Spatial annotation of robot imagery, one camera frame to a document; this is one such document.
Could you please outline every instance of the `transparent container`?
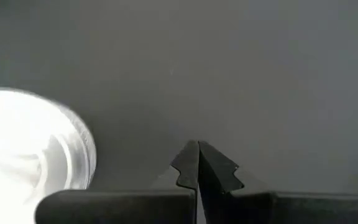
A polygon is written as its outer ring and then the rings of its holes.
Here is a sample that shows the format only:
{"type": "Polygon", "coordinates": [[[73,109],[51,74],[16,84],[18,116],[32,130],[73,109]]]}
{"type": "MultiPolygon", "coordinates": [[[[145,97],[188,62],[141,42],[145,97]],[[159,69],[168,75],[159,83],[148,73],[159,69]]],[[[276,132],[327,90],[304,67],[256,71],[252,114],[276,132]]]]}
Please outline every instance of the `transparent container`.
{"type": "Polygon", "coordinates": [[[96,168],[89,129],[72,110],[33,93],[0,89],[0,223],[34,223],[63,189],[86,189],[96,168]]]}

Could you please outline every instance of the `gray background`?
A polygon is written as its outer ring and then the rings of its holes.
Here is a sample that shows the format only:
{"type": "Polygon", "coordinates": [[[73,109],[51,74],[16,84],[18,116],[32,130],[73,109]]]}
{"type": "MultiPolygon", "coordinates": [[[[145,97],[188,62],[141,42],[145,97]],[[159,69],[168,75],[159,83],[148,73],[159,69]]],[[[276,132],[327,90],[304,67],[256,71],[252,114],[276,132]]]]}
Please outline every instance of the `gray background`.
{"type": "Polygon", "coordinates": [[[84,118],[95,190],[193,138],[276,189],[358,194],[358,0],[0,0],[0,86],[84,118]]]}

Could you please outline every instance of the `gray surface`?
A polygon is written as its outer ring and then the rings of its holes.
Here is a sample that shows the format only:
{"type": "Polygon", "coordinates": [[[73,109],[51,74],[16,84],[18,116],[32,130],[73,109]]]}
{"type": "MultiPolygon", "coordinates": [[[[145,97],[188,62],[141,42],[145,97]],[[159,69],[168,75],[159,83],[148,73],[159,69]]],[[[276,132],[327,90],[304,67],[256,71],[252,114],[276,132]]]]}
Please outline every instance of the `gray surface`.
{"type": "Polygon", "coordinates": [[[201,138],[278,189],[358,193],[358,0],[0,0],[0,86],[84,118],[97,190],[201,138]]]}

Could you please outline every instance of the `black plastic part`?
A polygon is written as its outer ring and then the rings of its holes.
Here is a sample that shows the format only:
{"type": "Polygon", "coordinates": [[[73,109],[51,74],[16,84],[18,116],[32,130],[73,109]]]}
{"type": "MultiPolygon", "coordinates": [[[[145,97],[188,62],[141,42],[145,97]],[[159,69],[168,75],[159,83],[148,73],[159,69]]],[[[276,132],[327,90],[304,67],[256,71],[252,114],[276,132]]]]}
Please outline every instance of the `black plastic part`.
{"type": "Polygon", "coordinates": [[[37,224],[53,223],[194,223],[195,195],[189,190],[58,192],[43,200],[37,224]]]}
{"type": "Polygon", "coordinates": [[[358,223],[358,196],[269,190],[251,175],[233,174],[237,165],[209,144],[200,143],[200,149],[199,184],[209,224],[358,223]]]}
{"type": "Polygon", "coordinates": [[[37,224],[196,223],[200,184],[208,224],[358,223],[358,196],[270,190],[206,142],[190,141],[152,189],[67,190],[45,198],[37,224]]]}
{"type": "Polygon", "coordinates": [[[37,224],[196,223],[199,146],[190,141],[152,189],[66,190],[39,204],[37,224]]]}
{"type": "Polygon", "coordinates": [[[180,173],[177,185],[197,190],[199,158],[200,146],[198,141],[189,141],[171,163],[171,166],[180,173]]]}

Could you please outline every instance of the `black object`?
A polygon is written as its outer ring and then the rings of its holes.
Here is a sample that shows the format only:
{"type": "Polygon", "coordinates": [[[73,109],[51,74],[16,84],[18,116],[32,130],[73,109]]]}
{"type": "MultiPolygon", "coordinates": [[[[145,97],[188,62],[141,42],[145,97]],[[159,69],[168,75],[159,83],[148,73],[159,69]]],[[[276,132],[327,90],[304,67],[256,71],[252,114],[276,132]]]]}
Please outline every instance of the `black object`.
{"type": "Polygon", "coordinates": [[[190,141],[150,189],[66,190],[38,206],[37,224],[196,223],[197,189],[207,223],[358,223],[358,196],[269,189],[202,141],[190,141]]]}

